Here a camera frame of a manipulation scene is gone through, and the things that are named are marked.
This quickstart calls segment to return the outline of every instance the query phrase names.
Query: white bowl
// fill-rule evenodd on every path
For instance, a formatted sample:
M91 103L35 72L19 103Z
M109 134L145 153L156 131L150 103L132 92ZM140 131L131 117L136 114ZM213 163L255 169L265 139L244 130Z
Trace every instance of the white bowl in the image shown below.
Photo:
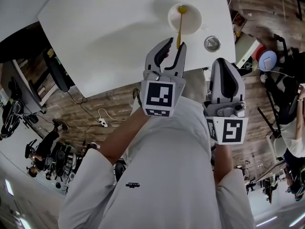
M202 17L200 11L191 4L178 3L171 7L167 15L170 27L179 32L181 17L181 14L178 11L179 6L186 7L186 13L182 15L181 34L194 34L201 27Z

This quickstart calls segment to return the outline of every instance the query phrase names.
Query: spoon head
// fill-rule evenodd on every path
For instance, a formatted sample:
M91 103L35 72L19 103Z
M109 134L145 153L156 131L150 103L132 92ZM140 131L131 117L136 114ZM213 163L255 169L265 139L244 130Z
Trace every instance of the spoon head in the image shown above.
M179 6L178 7L178 11L179 11L179 13L181 13L181 14L184 14L184 13L186 13L186 6L183 6L183 5L181 5L181 6Z

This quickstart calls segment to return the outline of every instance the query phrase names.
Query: power strip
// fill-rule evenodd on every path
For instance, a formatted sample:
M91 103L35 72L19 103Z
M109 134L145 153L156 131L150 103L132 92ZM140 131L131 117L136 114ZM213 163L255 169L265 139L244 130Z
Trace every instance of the power strip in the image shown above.
M99 118L99 121L103 127L108 127L107 122L104 120L104 118Z

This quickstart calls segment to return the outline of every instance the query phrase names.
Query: beige pants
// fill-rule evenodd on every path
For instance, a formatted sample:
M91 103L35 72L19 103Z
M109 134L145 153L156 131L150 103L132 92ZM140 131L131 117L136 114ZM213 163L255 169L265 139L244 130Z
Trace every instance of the beige pants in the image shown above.
M185 71L183 78L186 80L182 96L203 104L207 96L207 87L203 69Z

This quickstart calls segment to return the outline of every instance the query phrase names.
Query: fluorescent light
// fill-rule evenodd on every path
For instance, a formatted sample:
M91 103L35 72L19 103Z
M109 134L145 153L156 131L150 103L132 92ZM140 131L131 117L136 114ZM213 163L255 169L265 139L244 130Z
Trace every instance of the fluorescent light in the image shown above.
M20 218L20 220L25 229L31 229L30 225L28 224L28 222L25 219Z
M305 217L305 213L303 215L301 215L298 219L296 219L294 222L292 222L289 227L293 227L296 223L298 223L304 217Z
M10 186L10 182L8 180L5 180L5 183L6 183L6 188L7 188L8 192L9 192L9 194L14 196L13 190L11 189L11 186Z
M276 218L277 218L277 216L274 216L274 217L272 217L271 219L266 220L265 222L263 222L263 223L261 223L261 224L258 224L256 227L260 227L260 226L262 226L263 224L266 224L266 223L268 223L268 222L270 222L270 221L272 221L272 220L274 220L274 219L276 219Z

